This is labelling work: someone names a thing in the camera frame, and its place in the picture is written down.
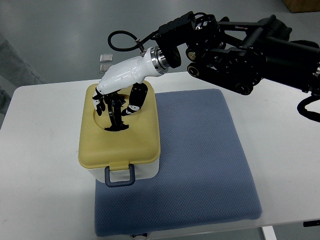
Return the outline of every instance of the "small metal object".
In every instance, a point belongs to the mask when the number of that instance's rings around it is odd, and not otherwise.
[[[193,51],[188,52],[188,58],[192,61],[196,60],[196,53]]]
[[[320,75],[320,66],[316,69],[315,73],[313,74],[316,78]]]
[[[194,66],[188,66],[187,70],[188,73],[195,78],[200,75],[198,69],[196,69]]]
[[[105,72],[107,72],[109,70],[109,68],[112,66],[112,63],[107,63],[107,64],[101,64],[100,65],[100,73],[104,74]]]
[[[110,54],[101,54],[100,63],[112,62],[112,57],[113,57],[113,55],[111,53]]]
[[[136,39],[136,40],[134,41],[134,43],[135,43],[135,44],[140,43],[140,38],[139,38],[139,39]],[[141,46],[139,47],[139,49],[140,49],[140,55],[141,55],[141,57],[143,57],[143,56],[146,54],[147,50],[145,49],[145,47],[144,47],[143,45],[141,45]]]

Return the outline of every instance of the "gray handle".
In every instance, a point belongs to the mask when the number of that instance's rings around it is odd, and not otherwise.
[[[136,181],[135,166],[133,164],[129,164],[129,173],[130,173],[130,179],[128,181],[111,182],[110,181],[110,167],[107,166],[104,169],[105,185],[107,185],[109,188],[131,186]]]

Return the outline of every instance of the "blue cushion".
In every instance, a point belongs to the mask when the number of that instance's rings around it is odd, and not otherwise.
[[[131,186],[96,181],[97,236],[258,219],[255,183],[222,92],[157,93],[156,102],[159,172]]]

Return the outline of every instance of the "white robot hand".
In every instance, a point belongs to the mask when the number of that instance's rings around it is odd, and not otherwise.
[[[168,72],[168,67],[169,65],[158,46],[148,48],[143,57],[136,56],[111,66],[93,94],[94,109],[101,116],[102,112],[106,110],[104,95],[117,92],[136,83],[141,84],[146,77],[162,76]]]

